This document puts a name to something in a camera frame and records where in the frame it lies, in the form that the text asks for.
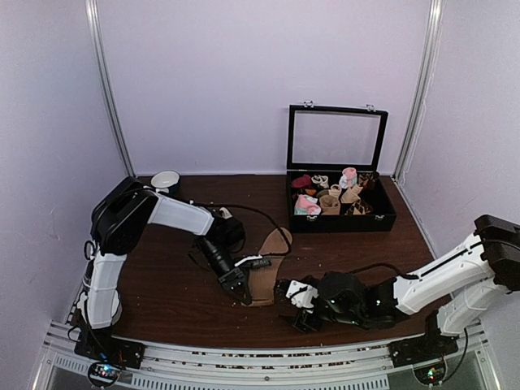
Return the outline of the tan brown ribbed sock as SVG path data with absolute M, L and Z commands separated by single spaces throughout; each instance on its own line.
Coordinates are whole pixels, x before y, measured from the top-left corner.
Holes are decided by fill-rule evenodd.
M 278 229 L 273 230 L 264 240 L 258 251 L 260 255 L 281 254 L 268 256 L 270 266 L 253 269 L 249 272 L 249 291 L 252 302 L 249 307 L 271 306 L 275 303 L 275 284 L 278 270 L 286 257 L 288 244 Z

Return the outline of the cream and brown sock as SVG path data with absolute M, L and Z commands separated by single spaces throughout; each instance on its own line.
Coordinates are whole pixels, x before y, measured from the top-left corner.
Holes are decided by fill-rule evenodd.
M 223 219 L 230 219 L 232 217 L 232 213 L 226 207 L 220 207 L 219 214 Z

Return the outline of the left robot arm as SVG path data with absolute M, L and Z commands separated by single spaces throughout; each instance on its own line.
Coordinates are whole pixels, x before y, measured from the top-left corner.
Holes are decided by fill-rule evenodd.
M 84 247 L 89 264 L 80 310 L 95 329 L 84 345 L 100 361 L 112 359 L 117 352 L 115 340 L 99 329 L 117 321 L 120 272 L 150 224 L 193 234 L 223 290 L 245 305 L 252 301 L 247 271 L 231 256 L 232 248 L 245 237 L 241 222 L 232 216 L 176 200 L 128 177 L 94 208 L 91 222 L 91 239 Z

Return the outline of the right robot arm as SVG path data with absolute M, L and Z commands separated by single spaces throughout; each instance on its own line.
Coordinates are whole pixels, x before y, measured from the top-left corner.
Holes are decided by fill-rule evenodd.
M 298 309 L 294 327 L 314 331 L 323 322 L 362 329 L 386 329 L 452 292 L 457 295 L 432 315 L 432 326 L 417 340 L 422 358 L 434 358 L 482 312 L 519 290 L 519 226 L 485 214 L 461 244 L 408 274 L 366 286 L 356 272 L 329 271 L 321 279 L 282 279 L 275 291 Z

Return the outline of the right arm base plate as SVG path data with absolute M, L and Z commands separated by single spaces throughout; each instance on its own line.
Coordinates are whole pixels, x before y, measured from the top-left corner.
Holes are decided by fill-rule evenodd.
M 457 337 L 426 335 L 394 341 L 388 345 L 394 367 L 427 362 L 458 351 Z

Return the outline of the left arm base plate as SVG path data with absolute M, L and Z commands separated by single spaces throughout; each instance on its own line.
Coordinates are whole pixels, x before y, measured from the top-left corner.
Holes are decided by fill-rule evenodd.
M 120 339 L 109 339 L 104 346 L 94 339 L 78 340 L 74 348 L 77 355 L 132 369 L 141 367 L 144 352 L 144 344 Z

